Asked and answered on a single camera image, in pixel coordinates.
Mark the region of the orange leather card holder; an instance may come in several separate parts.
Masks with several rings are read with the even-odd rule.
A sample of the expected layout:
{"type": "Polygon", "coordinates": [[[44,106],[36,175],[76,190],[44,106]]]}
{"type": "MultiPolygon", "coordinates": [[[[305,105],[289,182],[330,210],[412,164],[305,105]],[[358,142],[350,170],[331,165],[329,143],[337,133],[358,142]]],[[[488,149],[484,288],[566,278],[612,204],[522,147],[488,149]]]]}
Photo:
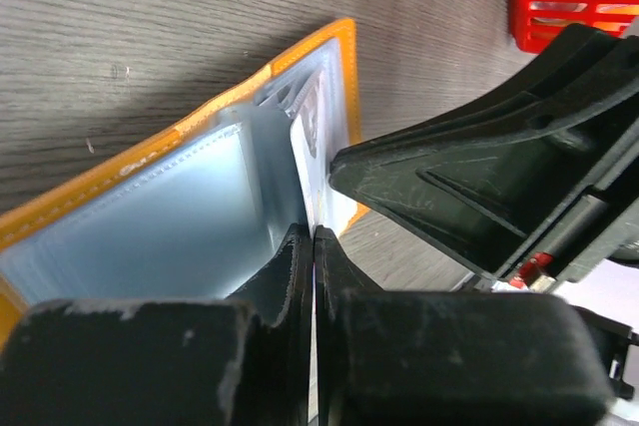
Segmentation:
{"type": "Polygon", "coordinates": [[[361,138],[356,25],[333,21],[176,124],[1,217],[1,332],[65,298],[223,298],[310,230],[293,105],[325,71],[361,138]]]}

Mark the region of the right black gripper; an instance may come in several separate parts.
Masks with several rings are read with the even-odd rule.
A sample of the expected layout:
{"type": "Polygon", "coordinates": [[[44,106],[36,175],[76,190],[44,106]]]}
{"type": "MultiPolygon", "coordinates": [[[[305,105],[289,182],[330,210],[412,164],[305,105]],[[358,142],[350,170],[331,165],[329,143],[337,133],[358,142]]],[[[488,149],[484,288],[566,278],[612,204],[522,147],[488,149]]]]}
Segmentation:
{"type": "Polygon", "coordinates": [[[634,262],[638,39],[567,27],[482,97],[341,150],[331,185],[485,277],[634,262]]]}

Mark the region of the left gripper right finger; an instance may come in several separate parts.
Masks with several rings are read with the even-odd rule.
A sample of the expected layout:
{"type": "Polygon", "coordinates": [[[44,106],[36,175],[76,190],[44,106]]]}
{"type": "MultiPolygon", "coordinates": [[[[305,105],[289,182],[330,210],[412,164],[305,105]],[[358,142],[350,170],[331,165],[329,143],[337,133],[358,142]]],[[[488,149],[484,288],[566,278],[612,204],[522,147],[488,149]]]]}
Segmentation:
{"type": "Polygon", "coordinates": [[[594,425],[614,394],[553,295],[391,291],[315,235],[319,423],[594,425]]]}

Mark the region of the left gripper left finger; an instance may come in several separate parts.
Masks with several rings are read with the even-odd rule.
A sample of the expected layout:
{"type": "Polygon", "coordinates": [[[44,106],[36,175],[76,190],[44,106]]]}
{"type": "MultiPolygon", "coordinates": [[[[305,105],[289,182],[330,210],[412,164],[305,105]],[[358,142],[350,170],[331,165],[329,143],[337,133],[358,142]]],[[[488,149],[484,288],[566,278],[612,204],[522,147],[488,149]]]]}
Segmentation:
{"type": "Polygon", "coordinates": [[[313,242],[294,224],[223,300],[62,299],[1,352],[5,425],[305,425],[313,242]]]}

